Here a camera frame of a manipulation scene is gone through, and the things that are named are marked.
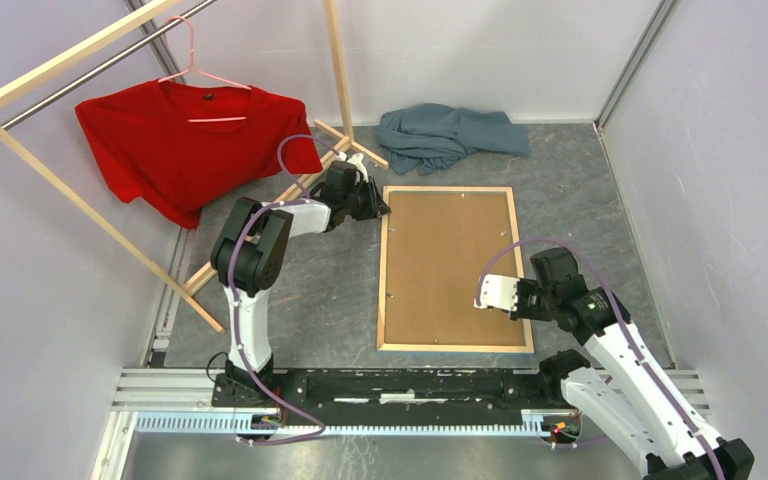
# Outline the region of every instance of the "wood-framed board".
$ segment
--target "wood-framed board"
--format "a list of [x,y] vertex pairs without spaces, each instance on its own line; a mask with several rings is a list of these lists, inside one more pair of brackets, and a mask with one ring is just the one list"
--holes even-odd
[[[379,350],[534,353],[531,322],[473,307],[490,259],[519,241],[510,187],[387,186]],[[524,276],[519,249],[491,273]]]

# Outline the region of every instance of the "clothes hanger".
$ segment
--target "clothes hanger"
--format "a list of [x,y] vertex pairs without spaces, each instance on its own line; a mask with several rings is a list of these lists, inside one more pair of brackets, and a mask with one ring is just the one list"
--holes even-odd
[[[174,75],[169,75],[168,77],[161,78],[161,79],[159,79],[157,81],[157,83],[166,82],[166,81],[172,80],[173,78],[178,78],[180,76],[186,75],[186,74],[188,74],[190,72],[196,72],[196,73],[200,73],[200,74],[204,75],[205,77],[212,78],[214,80],[218,80],[220,82],[226,83],[226,84],[231,85],[233,87],[238,87],[238,88],[242,88],[242,89],[245,89],[245,90],[251,90],[251,87],[248,86],[248,85],[243,85],[241,83],[232,82],[231,80],[228,80],[228,79],[225,79],[225,78],[222,78],[222,77],[218,77],[216,75],[213,75],[213,74],[207,73],[205,71],[199,70],[199,68],[196,66],[196,46],[195,46],[196,29],[193,27],[193,24],[190,23],[189,20],[187,20],[186,18],[184,18],[184,17],[182,17],[180,15],[175,15],[174,17],[169,17],[166,20],[166,23],[169,23],[171,20],[176,20],[176,19],[177,20],[181,20],[182,22],[186,23],[187,27],[190,29],[190,64],[187,66],[186,70],[184,70],[182,72],[178,72],[178,73],[176,73]],[[163,36],[163,42],[164,43],[166,42],[166,35]],[[199,122],[227,122],[227,121],[232,121],[232,120],[245,120],[245,119],[246,119],[246,117],[191,118],[191,119],[189,119],[189,121],[193,122],[193,123],[199,123]]]

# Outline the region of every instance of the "red t-shirt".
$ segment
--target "red t-shirt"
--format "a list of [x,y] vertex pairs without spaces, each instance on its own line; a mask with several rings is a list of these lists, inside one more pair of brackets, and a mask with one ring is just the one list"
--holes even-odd
[[[143,197],[184,228],[201,207],[281,171],[278,144],[310,135],[305,106],[257,87],[193,87],[152,80],[80,103],[75,113],[107,186],[128,203]],[[195,123],[189,119],[246,117]],[[284,146],[292,173],[322,170],[313,141]]]

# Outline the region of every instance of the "clothing rack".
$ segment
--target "clothing rack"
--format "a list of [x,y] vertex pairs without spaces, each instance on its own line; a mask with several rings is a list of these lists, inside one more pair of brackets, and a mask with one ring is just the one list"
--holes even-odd
[[[140,28],[142,25],[150,22],[154,17],[158,16],[165,10],[169,9],[173,5],[177,4],[180,0],[152,0],[151,2],[143,5],[142,7],[134,10],[125,17],[113,22],[109,26],[90,36],[86,40],[78,43],[77,45],[69,48],[65,52],[57,55],[51,60],[43,63],[42,65],[34,68],[30,72],[22,75],[21,77],[13,80],[7,85],[0,88],[0,109],[6,107],[22,96],[30,93],[43,83],[52,79],[56,75],[64,72],[68,68],[74,66],[79,61],[89,57],[93,53],[97,52],[101,48],[110,45],[115,40],[121,38],[127,33],[136,28]],[[186,12],[180,14],[181,17],[189,18],[196,13],[204,10],[217,0],[203,0],[201,3],[190,8]],[[322,129],[337,140],[335,148],[341,152],[353,149],[362,152],[370,157],[378,166],[388,168],[388,163],[370,152],[366,147],[358,144],[354,140],[354,132],[352,130],[351,123],[351,110],[349,107],[348,91],[346,89],[346,72],[345,62],[343,58],[342,44],[339,36],[339,23],[337,19],[337,10],[334,4],[334,0],[323,0],[325,7],[325,15],[328,23],[328,36],[331,44],[331,54],[334,63],[334,73],[337,78],[337,93],[340,100],[340,112],[343,118],[343,132],[335,130],[328,124],[321,120],[315,120],[316,127]],[[63,180],[60,179],[51,169],[49,169],[39,158],[37,158],[30,150],[28,150],[22,143],[14,136],[7,132],[12,127],[15,127],[19,123],[32,117],[34,114],[40,112],[47,106],[51,105],[64,95],[80,87],[90,79],[96,77],[102,72],[106,71],[113,65],[116,65],[123,59],[127,58],[137,50],[150,44],[152,41],[175,28],[182,23],[181,20],[171,21],[162,27],[156,29],[152,33],[144,36],[137,42],[134,42],[127,48],[123,49],[119,53],[108,58],[104,62],[98,64],[95,68],[87,71],[83,75],[75,78],[65,86],[59,88],[54,93],[48,95],[44,99],[40,100],[30,108],[22,111],[18,115],[9,119],[8,121],[0,124],[0,141],[10,148],[16,155],[19,156],[25,163],[27,163],[34,171],[45,178],[54,188],[62,193],[70,202],[78,207],[85,215],[87,215],[92,221],[100,226],[108,235],[113,237],[116,242],[122,245],[128,252],[130,252],[137,260],[140,261],[146,268],[154,273],[159,279],[161,279],[168,288],[171,288],[176,294],[178,294],[185,302],[187,302],[199,315],[201,315],[205,321],[207,321],[217,332],[223,333],[225,329],[219,322],[214,319],[210,313],[208,313],[199,303],[193,298],[193,294],[198,291],[208,280],[210,280],[215,271],[210,268],[210,264],[202,267],[193,278],[190,278],[183,286],[179,285],[175,279],[173,279],[165,269],[160,267],[156,262],[148,258],[140,249],[136,247],[130,240],[128,240],[119,230],[117,230],[110,222],[108,222],[98,211],[90,206],[77,192],[69,187]],[[336,155],[333,152],[328,152],[323,156],[320,161],[323,165],[323,171],[325,171],[331,162],[334,161]],[[320,174],[302,175],[300,182],[305,186],[312,184]],[[278,200],[290,200],[299,196],[301,192],[293,185],[282,193]]]

